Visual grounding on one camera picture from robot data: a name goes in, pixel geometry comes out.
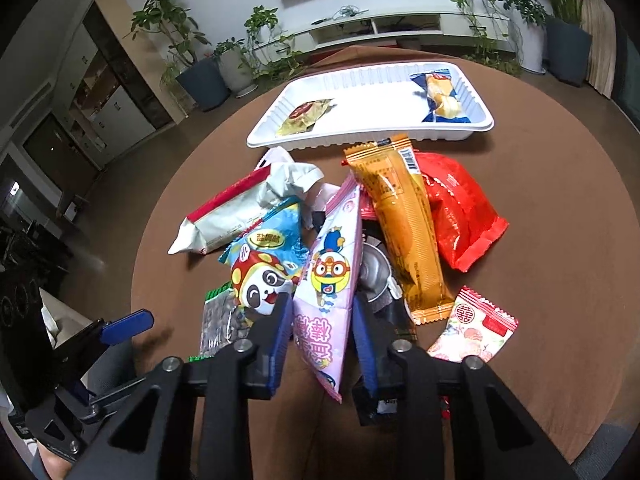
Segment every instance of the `blue gripper pad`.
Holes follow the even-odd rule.
[[[135,335],[142,334],[154,325],[154,316],[148,310],[138,310],[105,325],[100,334],[100,342],[105,345],[117,345]]]
[[[353,298],[351,330],[356,341],[356,351],[365,388],[369,395],[375,399],[378,396],[378,369],[376,367],[373,341],[367,326],[366,314],[363,312],[363,308],[367,307],[367,304],[362,303],[362,298],[359,294]]]
[[[269,353],[269,381],[268,388],[271,395],[275,395],[276,390],[280,386],[280,380],[282,378],[282,370],[284,368],[284,359],[287,355],[287,345],[291,338],[292,324],[293,324],[293,298],[291,294],[280,293],[277,301],[285,301],[284,308],[282,310],[275,308],[271,314],[280,314],[278,320],[278,327],[276,330],[276,337],[271,351]]]

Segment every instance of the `yellow oval label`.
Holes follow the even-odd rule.
[[[255,248],[277,249],[284,245],[284,236],[275,229],[260,229],[249,234],[249,243]]]

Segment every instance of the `brown tabletop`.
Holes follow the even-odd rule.
[[[349,47],[315,70],[438,59],[423,52]],[[469,285],[520,320],[492,368],[568,460],[604,420],[622,380],[640,323],[640,229],[612,162],[567,110],[516,78],[455,59],[495,118],[489,133],[460,142],[416,142],[459,160],[510,227],[462,274],[446,270],[453,291]],[[156,317],[144,339],[167,355],[196,355],[206,291],[229,279],[216,254],[169,256],[184,216],[248,174],[264,153],[246,136],[279,94],[273,89],[221,124],[167,185],[138,249],[131,309]],[[340,184],[342,147],[293,151]],[[444,322],[418,329],[428,347]],[[357,378],[345,364],[343,391]],[[250,402],[256,479],[391,478],[393,436],[360,428],[350,395],[331,400],[289,347],[282,386],[269,402]]]

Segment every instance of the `gray plant pot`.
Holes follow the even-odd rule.
[[[587,75],[591,34],[553,16],[546,20],[549,72],[560,81],[580,86]]]
[[[238,49],[227,50],[218,59],[218,67],[226,86],[236,95],[242,97],[257,88],[254,76],[249,67],[242,63]]]
[[[212,57],[201,59],[175,79],[204,112],[220,106],[229,97],[229,89]]]

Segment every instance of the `beige curtain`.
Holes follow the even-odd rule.
[[[593,37],[587,81],[611,98],[616,71],[616,22],[604,0],[584,0],[582,28]]]

